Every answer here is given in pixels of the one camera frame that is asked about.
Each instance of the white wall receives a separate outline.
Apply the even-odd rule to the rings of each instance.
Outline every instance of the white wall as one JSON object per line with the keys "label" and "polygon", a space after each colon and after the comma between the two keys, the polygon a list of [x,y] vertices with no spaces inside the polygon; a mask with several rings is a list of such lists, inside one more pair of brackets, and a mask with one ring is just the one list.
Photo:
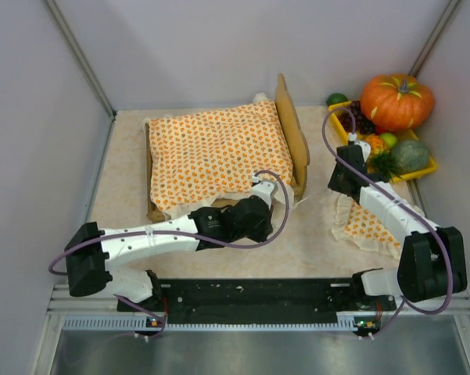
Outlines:
{"label": "white wall", "polygon": [[407,72],[447,0],[57,0],[118,109],[296,103]]}
{"label": "white wall", "polygon": [[0,374],[28,373],[108,118],[39,0],[0,0]]}
{"label": "white wall", "polygon": [[419,133],[440,164],[421,180],[422,193],[429,215],[464,235],[470,290],[470,2],[462,2],[419,80],[436,96]]}

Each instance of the yellow tray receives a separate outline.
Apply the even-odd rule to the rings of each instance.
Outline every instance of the yellow tray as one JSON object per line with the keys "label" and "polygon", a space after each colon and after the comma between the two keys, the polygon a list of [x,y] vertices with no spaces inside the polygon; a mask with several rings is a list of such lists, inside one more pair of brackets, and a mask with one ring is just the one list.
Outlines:
{"label": "yellow tray", "polygon": [[[343,102],[343,103],[339,103],[339,104],[330,105],[328,107],[328,111],[332,111],[333,109],[335,109],[337,107],[346,107],[351,102],[352,101],[348,101],[348,102]],[[343,145],[347,145],[347,132],[344,130],[343,125],[341,125],[341,123],[339,121],[339,118],[337,117],[337,114],[339,114],[339,113],[340,113],[339,111],[333,113],[330,116],[330,121],[332,122],[332,125],[333,125],[335,131],[337,132],[337,134],[339,135],[339,138],[341,139],[341,142],[343,143]],[[358,135],[359,139],[361,139],[363,137],[359,133],[357,133],[357,135]],[[399,141],[404,141],[404,140],[407,140],[407,139],[419,139],[419,138],[417,138],[417,135],[415,135],[414,131],[412,131],[411,129],[397,131],[395,133],[395,135],[396,135],[396,137],[398,138]],[[432,156],[431,156],[429,158],[429,164],[426,168],[424,168],[423,170],[417,170],[417,171],[412,172],[412,173],[402,174],[399,177],[393,176],[393,179],[391,180],[391,183],[394,184],[394,183],[400,182],[400,181],[409,181],[409,180],[413,180],[414,178],[421,178],[422,176],[425,176],[426,174],[430,174],[430,173],[435,172],[437,169],[438,169],[438,164],[436,163],[435,159],[433,159]]]}

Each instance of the green squash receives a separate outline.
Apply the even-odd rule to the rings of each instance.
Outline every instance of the green squash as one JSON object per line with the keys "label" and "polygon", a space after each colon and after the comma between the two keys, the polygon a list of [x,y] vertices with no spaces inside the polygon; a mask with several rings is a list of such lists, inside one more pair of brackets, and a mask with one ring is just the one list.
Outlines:
{"label": "green squash", "polygon": [[423,170],[429,164],[429,149],[421,141],[409,139],[391,148],[391,156],[401,174]]}

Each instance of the lime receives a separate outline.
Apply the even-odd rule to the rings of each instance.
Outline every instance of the lime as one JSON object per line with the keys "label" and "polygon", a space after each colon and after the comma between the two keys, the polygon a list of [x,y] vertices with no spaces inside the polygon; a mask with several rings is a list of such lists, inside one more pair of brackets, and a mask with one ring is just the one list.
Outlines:
{"label": "lime", "polygon": [[340,92],[334,92],[327,99],[327,105],[334,105],[343,102],[347,102],[347,97],[344,94],[341,94]]}
{"label": "lime", "polygon": [[396,143],[398,143],[398,138],[393,133],[382,133],[379,137],[386,143],[388,148],[392,148]]}

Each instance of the green fruit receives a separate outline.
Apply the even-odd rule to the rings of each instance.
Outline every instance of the green fruit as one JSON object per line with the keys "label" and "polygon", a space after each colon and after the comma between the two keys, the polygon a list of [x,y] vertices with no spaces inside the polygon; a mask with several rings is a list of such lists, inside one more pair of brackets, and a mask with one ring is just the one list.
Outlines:
{"label": "green fruit", "polygon": [[334,105],[344,102],[347,102],[347,97],[344,94],[341,94],[340,92],[333,93],[327,99],[327,105]]}
{"label": "green fruit", "polygon": [[386,143],[388,148],[393,148],[393,146],[398,143],[398,138],[393,133],[382,133],[379,137]]}
{"label": "green fruit", "polygon": [[428,147],[415,139],[398,142],[391,148],[391,156],[402,174],[423,170],[430,157]]}

